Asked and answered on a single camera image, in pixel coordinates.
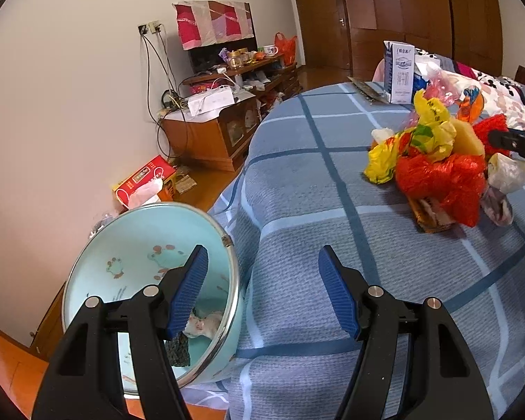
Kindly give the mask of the clear plastic bag white red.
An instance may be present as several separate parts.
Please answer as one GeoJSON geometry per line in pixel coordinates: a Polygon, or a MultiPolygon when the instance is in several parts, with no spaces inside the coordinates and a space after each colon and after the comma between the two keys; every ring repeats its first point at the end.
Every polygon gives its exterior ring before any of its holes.
{"type": "Polygon", "coordinates": [[[212,340],[217,335],[222,319],[222,311],[214,311],[206,317],[198,317],[191,312],[183,333],[188,338],[206,337],[212,340]]]}

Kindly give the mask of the black mesh scrubber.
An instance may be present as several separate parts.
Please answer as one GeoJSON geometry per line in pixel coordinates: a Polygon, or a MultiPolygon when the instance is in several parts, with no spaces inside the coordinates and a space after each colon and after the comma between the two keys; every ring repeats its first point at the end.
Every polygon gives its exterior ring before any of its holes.
{"type": "Polygon", "coordinates": [[[165,349],[172,367],[184,368],[190,365],[188,337],[183,332],[171,340],[166,340],[165,349]]]}

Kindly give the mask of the yellow plastic bag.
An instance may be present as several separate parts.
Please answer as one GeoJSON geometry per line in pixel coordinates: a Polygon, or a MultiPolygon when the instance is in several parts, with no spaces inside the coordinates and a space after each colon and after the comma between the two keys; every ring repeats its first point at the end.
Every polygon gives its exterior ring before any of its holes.
{"type": "Polygon", "coordinates": [[[402,155],[425,155],[430,162],[437,162],[452,153],[457,131],[444,103],[436,97],[427,98],[426,90],[421,89],[414,95],[413,106],[416,125],[389,135],[370,150],[363,174],[371,183],[391,181],[402,155]]]}

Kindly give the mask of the yellow sponge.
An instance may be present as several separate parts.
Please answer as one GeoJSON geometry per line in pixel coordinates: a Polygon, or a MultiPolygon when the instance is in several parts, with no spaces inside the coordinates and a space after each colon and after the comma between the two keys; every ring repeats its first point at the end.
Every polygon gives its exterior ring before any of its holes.
{"type": "Polygon", "coordinates": [[[454,154],[485,156],[485,145],[469,122],[456,118],[451,118],[450,122],[456,132],[452,148],[454,154]]]}

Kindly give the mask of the pink clear plastic bag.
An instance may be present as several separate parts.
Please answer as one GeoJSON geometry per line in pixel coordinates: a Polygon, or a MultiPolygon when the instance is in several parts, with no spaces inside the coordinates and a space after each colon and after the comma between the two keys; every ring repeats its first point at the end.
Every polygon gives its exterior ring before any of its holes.
{"type": "Polygon", "coordinates": [[[430,57],[419,57],[415,63],[415,70],[426,82],[424,92],[426,100],[436,98],[445,107],[458,102],[461,93],[455,84],[455,80],[437,61],[430,57]]]}

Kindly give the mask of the light blue cartoon trash bin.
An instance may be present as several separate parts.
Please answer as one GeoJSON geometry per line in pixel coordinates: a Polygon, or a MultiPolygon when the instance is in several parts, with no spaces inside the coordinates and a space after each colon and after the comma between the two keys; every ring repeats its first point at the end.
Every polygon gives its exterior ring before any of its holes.
{"type": "Polygon", "coordinates": [[[190,365],[174,367],[180,387],[227,379],[238,348],[244,293],[235,247],[225,229],[187,204],[158,203],[127,211],[90,239],[65,284],[62,325],[68,327],[88,298],[108,303],[133,296],[164,296],[168,271],[185,266],[195,246],[208,251],[208,274],[192,312],[206,317],[222,311],[214,339],[188,339],[190,365]]]}

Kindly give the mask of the blue plaid table cloth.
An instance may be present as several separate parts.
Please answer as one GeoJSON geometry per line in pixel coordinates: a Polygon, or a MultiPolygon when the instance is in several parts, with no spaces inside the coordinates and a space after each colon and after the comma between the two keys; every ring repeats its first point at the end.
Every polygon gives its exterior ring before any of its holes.
{"type": "Polygon", "coordinates": [[[231,419],[331,419],[359,346],[341,329],[317,269],[323,246],[400,300],[445,304],[480,369],[496,416],[525,385],[525,187],[514,219],[428,234],[393,183],[368,182],[371,132],[404,107],[350,84],[281,103],[261,123],[212,216],[231,236],[245,286],[230,375],[185,387],[189,404],[231,419]]]}

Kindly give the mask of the orange paper bag white insert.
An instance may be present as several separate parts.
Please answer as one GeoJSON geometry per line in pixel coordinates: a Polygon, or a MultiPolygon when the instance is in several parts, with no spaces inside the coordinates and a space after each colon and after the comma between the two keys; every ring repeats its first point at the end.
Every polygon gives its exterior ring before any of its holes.
{"type": "Polygon", "coordinates": [[[161,177],[152,178],[129,196],[128,209],[133,210],[145,205],[172,201],[171,191],[161,177]]]}

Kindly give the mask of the small blue juice carton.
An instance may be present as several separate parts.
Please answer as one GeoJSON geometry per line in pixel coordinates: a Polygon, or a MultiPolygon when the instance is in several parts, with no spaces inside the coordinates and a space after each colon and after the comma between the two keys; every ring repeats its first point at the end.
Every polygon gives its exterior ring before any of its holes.
{"type": "Polygon", "coordinates": [[[415,94],[420,90],[426,90],[429,86],[429,80],[424,78],[419,72],[413,72],[412,80],[412,99],[414,99],[415,94]]]}

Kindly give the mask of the red gift box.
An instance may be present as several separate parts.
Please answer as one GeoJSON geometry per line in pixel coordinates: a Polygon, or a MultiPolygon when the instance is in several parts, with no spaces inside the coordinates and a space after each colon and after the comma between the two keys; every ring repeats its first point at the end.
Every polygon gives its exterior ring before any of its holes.
{"type": "Polygon", "coordinates": [[[174,198],[174,183],[176,174],[176,168],[173,168],[172,165],[169,165],[169,162],[167,162],[165,158],[162,158],[161,155],[157,155],[134,174],[130,175],[127,179],[123,180],[119,185],[114,187],[114,197],[124,209],[129,210],[128,201],[130,195],[133,194],[140,186],[151,181],[152,178],[161,177],[164,183],[171,189],[172,197],[174,198]]]}

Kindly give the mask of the brown wooden wardrobe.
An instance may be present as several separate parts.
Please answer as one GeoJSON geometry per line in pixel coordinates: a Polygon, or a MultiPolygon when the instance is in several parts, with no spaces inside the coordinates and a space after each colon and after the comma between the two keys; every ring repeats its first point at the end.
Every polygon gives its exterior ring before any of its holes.
{"type": "Polygon", "coordinates": [[[491,74],[500,74],[503,35],[498,0],[345,0],[350,70],[369,80],[385,41],[412,44],[491,74]]]}

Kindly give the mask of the white blue milk carton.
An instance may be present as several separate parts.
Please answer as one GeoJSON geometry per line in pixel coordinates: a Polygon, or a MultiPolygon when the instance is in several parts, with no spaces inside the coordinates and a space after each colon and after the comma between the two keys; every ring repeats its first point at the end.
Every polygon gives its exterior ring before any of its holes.
{"type": "Polygon", "coordinates": [[[384,42],[384,89],[390,103],[412,103],[414,60],[412,44],[384,42]]]}

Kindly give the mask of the metallic flat packet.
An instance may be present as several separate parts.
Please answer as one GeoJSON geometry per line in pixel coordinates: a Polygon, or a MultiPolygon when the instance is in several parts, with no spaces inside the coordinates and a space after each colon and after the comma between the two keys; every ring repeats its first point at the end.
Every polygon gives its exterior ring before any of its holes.
{"type": "Polygon", "coordinates": [[[385,95],[376,91],[368,83],[363,82],[362,80],[356,80],[351,76],[348,76],[348,80],[353,84],[354,87],[356,87],[356,90],[370,102],[389,104],[389,101],[385,95]]]}

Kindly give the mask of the white box on cabinet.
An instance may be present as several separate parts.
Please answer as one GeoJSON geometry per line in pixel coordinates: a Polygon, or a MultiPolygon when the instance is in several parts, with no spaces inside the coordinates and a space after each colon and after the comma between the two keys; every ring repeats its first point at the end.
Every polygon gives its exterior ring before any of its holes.
{"type": "Polygon", "coordinates": [[[235,103],[233,90],[229,86],[220,86],[197,93],[188,98],[188,110],[193,117],[218,110],[235,103]]]}

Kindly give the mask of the television with patchwork cover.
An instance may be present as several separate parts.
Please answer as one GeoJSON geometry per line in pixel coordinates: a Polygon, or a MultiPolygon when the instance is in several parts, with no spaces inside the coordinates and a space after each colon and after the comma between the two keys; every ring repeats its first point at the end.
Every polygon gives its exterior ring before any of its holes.
{"type": "Polygon", "coordinates": [[[184,1],[175,3],[178,35],[194,72],[224,64],[227,52],[258,49],[250,5],[233,1],[184,1]]]}

